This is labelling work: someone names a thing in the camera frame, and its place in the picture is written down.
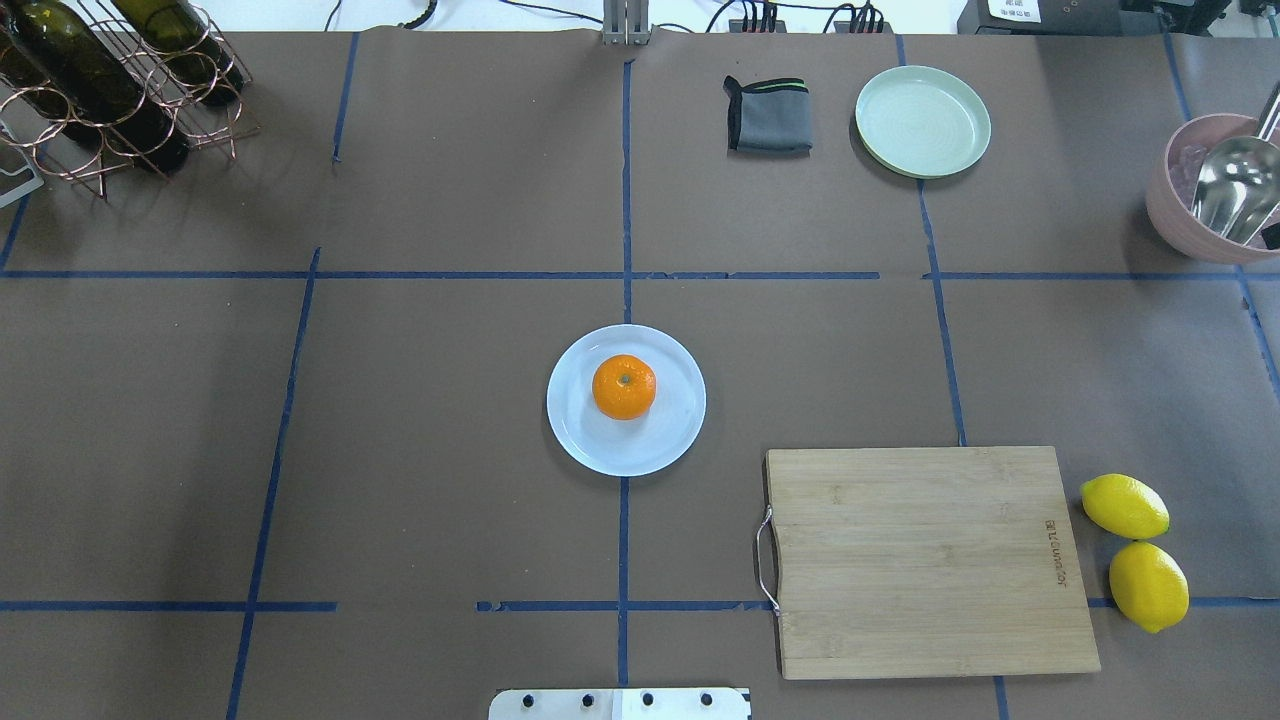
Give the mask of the orange fruit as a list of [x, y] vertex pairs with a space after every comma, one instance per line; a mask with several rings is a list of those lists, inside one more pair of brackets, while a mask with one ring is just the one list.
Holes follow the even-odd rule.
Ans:
[[605, 359], [594, 372], [591, 397], [596, 409], [617, 421], [644, 416], [657, 400], [657, 374], [631, 354]]

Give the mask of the light blue plate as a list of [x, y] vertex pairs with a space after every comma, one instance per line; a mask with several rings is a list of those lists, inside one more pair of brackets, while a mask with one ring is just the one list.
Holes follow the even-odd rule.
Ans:
[[[655, 401], [636, 419], [607, 416], [593, 398], [595, 370], [634, 355], [655, 372]], [[550, 372], [547, 419], [561, 447], [608, 477], [643, 477], [667, 468], [698, 438], [707, 387], [692, 355], [667, 333], [639, 324], [608, 325], [575, 341]]]

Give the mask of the light green plate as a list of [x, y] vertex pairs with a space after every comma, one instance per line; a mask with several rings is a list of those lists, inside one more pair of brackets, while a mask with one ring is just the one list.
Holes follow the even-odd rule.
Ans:
[[993, 133], [977, 91], [933, 67], [895, 67], [874, 76], [859, 92], [852, 119], [879, 164], [922, 181], [974, 167]]

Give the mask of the grey folded cloth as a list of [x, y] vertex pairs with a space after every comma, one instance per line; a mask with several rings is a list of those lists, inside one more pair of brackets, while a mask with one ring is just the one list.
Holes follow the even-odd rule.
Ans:
[[771, 156], [801, 156], [813, 149], [812, 96], [804, 79], [783, 77], [750, 85], [726, 76], [727, 149]]

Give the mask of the black power strip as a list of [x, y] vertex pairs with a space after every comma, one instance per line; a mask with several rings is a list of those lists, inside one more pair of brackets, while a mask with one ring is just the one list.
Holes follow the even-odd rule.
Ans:
[[887, 35], [892, 32], [883, 12], [873, 1], [840, 3], [833, 6], [776, 1], [727, 1], [717, 12], [716, 18], [709, 22], [707, 32], [710, 32], [719, 13], [732, 5], [742, 8], [740, 18], [728, 20], [730, 32], [736, 33], [782, 33], [783, 20], [780, 14], [782, 9], [824, 12], [826, 20], [820, 28], [823, 35]]

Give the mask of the wooden cutting board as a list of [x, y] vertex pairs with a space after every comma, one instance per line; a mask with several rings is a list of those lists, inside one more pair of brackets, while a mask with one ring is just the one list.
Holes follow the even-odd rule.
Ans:
[[773, 448], [764, 469], [786, 680], [1101, 669], [1053, 447]]

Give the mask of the yellow lemon near board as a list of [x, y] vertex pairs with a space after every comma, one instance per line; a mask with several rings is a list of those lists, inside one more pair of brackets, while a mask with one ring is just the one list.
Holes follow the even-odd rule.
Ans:
[[1102, 529], [1132, 541], [1169, 532], [1171, 518], [1157, 491], [1134, 477], [1110, 473], [1080, 486], [1085, 515]]

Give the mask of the yellow lemon far one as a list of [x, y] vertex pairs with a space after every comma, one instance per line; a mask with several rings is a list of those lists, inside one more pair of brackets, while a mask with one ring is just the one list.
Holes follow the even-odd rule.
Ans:
[[1146, 541], [1119, 550], [1108, 565], [1117, 610], [1149, 634], [1179, 624], [1190, 607], [1185, 574], [1167, 552]]

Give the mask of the pink bowl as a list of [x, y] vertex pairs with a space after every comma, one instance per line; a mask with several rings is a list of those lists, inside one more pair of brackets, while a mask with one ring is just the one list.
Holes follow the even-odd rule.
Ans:
[[1216, 234], [1192, 213], [1196, 179], [1208, 150], [1252, 131], [1256, 122], [1230, 113], [1197, 117], [1178, 127], [1160, 151], [1146, 190], [1146, 211], [1157, 234], [1188, 258], [1224, 265], [1277, 259], [1277, 209], [1245, 245]]

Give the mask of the dark wine bottle middle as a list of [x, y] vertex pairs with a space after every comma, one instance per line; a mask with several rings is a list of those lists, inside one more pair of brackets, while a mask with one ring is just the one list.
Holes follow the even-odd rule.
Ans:
[[239, 99], [244, 77], [212, 28], [188, 1], [114, 1], [119, 15], [160, 56], [198, 102], [225, 108]]

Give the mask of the dark wine bottle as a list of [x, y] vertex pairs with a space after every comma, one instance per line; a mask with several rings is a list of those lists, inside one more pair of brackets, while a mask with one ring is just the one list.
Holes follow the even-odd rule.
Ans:
[[119, 15], [160, 56], [198, 102], [225, 108], [239, 99], [244, 77], [212, 28], [188, 1], [114, 1]]
[[187, 137], [76, 10], [60, 1], [4, 1], [3, 28], [113, 152], [163, 176], [182, 169]]

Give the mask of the dark wine bottle front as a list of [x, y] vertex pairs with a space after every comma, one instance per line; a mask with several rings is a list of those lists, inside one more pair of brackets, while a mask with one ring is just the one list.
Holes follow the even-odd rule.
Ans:
[[182, 169], [187, 137], [76, 10], [60, 1], [4, 1], [3, 28], [113, 152], [163, 176]]

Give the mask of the metal scoop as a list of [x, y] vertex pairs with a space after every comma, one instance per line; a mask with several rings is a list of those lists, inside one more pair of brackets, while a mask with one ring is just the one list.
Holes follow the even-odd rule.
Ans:
[[1226, 137], [1208, 150], [1197, 177], [1192, 213], [1225, 240], [1245, 245], [1279, 201], [1279, 86], [1271, 90], [1256, 127]]

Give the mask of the aluminium frame post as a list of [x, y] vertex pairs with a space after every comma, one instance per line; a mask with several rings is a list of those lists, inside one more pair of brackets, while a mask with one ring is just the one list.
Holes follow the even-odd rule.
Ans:
[[643, 46], [652, 38], [648, 0], [604, 0], [602, 3], [602, 42], [605, 46]]

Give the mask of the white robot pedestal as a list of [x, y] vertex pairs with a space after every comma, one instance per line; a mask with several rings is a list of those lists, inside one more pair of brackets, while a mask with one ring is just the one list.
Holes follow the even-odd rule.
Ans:
[[508, 689], [489, 719], [751, 719], [746, 689], [732, 687]]

